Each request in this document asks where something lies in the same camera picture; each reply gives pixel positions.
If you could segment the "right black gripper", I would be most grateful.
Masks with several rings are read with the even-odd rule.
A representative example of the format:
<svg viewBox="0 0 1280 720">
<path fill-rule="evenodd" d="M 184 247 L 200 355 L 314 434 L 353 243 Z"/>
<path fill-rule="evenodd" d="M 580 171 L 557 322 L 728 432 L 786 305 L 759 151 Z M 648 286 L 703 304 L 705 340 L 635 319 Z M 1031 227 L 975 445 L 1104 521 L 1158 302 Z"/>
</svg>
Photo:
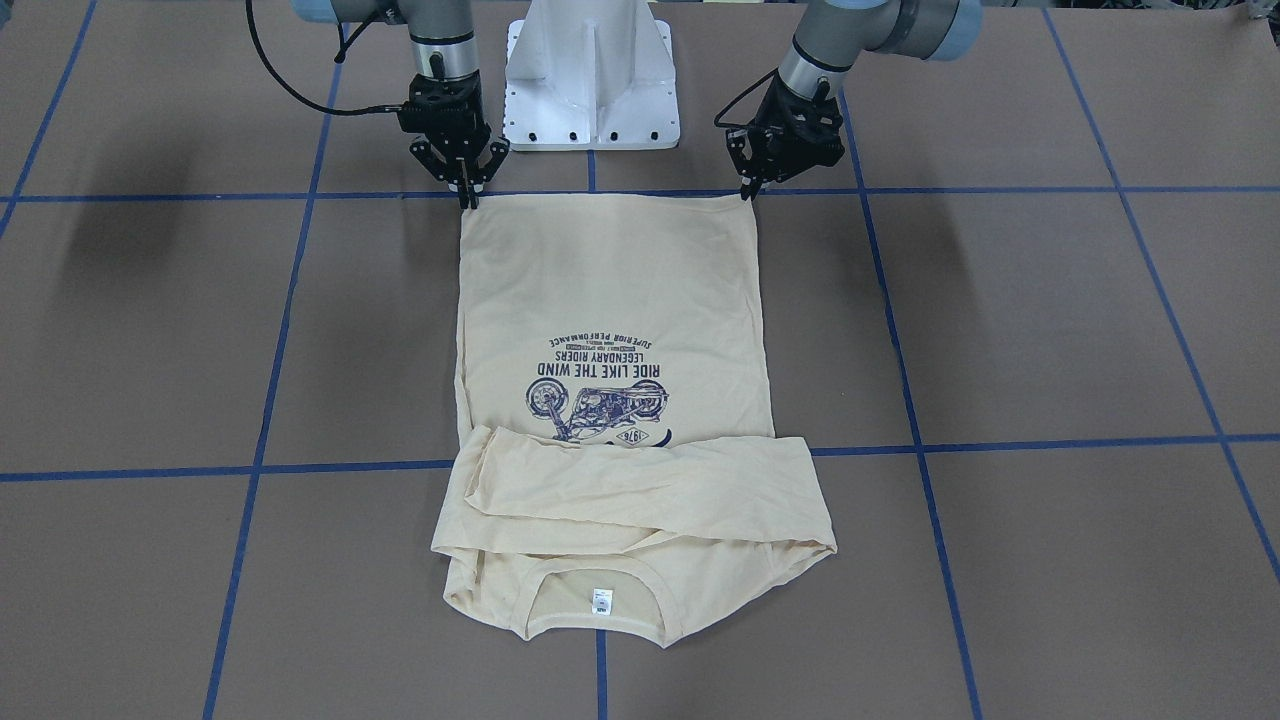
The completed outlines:
<svg viewBox="0 0 1280 720">
<path fill-rule="evenodd" d="M 483 111 L 477 72 L 457 79 L 417 74 L 397 111 L 403 132 L 417 138 L 410 152 L 436 181 L 458 186 L 460 209 L 476 209 L 509 152 L 509 141 L 492 133 Z"/>
</svg>

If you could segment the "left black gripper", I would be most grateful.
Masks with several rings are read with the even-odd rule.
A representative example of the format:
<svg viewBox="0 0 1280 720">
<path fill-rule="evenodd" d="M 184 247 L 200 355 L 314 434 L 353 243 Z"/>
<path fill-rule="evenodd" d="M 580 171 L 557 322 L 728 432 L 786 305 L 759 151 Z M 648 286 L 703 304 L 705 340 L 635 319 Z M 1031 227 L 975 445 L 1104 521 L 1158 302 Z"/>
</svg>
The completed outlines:
<svg viewBox="0 0 1280 720">
<path fill-rule="evenodd" d="M 771 72 L 726 105 L 737 102 L 768 83 L 762 104 L 749 123 L 726 126 L 726 147 L 741 179 L 740 199 L 754 200 L 762 187 L 781 183 L 812 169 L 832 167 L 845 152 L 838 137 L 844 118 L 832 97 L 832 85 L 822 76 L 815 96 L 795 94 Z"/>
</svg>

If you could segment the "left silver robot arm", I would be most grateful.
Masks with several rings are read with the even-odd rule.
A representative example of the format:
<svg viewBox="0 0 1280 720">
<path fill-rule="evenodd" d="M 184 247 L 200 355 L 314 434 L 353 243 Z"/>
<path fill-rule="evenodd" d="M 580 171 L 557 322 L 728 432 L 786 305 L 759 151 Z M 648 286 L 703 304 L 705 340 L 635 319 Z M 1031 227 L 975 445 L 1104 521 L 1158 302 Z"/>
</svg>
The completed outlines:
<svg viewBox="0 0 1280 720">
<path fill-rule="evenodd" d="M 780 64 L 714 118 L 753 200 L 845 155 L 837 94 L 864 53 L 952 61 L 980 33 L 979 1 L 812 1 Z"/>
</svg>

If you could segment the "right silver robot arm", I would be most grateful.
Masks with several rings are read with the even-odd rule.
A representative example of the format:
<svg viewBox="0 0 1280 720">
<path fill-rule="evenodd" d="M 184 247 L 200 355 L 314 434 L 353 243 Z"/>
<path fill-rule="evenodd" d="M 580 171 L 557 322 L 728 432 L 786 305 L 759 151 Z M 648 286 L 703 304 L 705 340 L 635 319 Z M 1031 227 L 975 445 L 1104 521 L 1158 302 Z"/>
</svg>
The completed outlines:
<svg viewBox="0 0 1280 720">
<path fill-rule="evenodd" d="M 307 22 L 358 29 L 398 26 L 408 35 L 416 72 L 398 105 L 351 109 L 352 117 L 393 114 L 413 136 L 412 156 L 454 191 L 463 210 L 475 209 L 509 154 L 493 132 L 483 105 L 483 81 L 468 1 L 293 1 Z"/>
</svg>

